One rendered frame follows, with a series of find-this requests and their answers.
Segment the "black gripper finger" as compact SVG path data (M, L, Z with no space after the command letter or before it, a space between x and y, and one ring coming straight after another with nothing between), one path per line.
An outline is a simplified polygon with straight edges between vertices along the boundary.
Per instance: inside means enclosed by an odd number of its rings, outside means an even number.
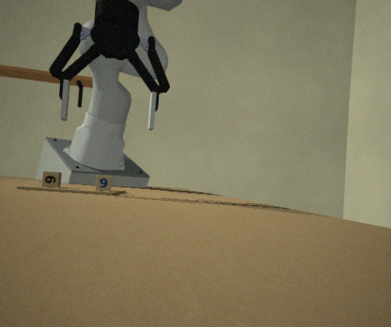
M61 101L61 120L67 121L68 106L69 106L69 81L72 80L83 68L90 62L98 58L101 53L98 52L111 39L111 33L105 33L98 41L96 41L83 55L81 55L74 63L72 63L65 71L62 72L65 65L72 57L73 53L80 45L81 40L84 41L90 35L91 29L81 26L79 22L74 24L73 35L67 41L62 51L59 53L49 71L52 77L56 77L60 82L59 97Z
M152 68L159 82L159 85L155 82L150 72L146 69L143 62L139 58L138 54L130 44L126 36L120 36L120 43L124 46L125 50L131 57L128 57L128 61L138 72L144 83L148 86L151 91L150 105L149 105L149 116L148 116L148 130L154 129L155 111L158 109L159 94L166 93L170 89L168 79L165 75L162 64L156 52L155 38L150 36L149 38L140 37L140 44L144 51L148 52L148 58L151 62Z

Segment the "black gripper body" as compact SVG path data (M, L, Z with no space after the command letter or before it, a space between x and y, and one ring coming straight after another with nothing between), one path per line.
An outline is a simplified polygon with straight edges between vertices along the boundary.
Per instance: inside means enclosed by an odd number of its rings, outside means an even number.
M97 0L94 25L90 31L93 42L98 41L105 33L111 33L112 39L100 49L105 58L116 58L123 61L129 57L120 43L124 35L136 49L140 44L138 35L139 9L129 0Z

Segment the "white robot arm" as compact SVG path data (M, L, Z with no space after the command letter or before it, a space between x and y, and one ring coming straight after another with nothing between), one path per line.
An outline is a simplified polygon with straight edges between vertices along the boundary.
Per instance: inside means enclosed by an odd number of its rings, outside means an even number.
M139 9L138 35L154 36L147 6L170 11L183 0L129 0ZM101 170L124 171L124 129L132 103L129 91L118 81L119 72L140 77L128 59L100 55L89 64L93 94L82 126L76 128L71 145L63 152L80 164ZM120 160L120 164L119 164ZM123 163L121 163L123 162Z

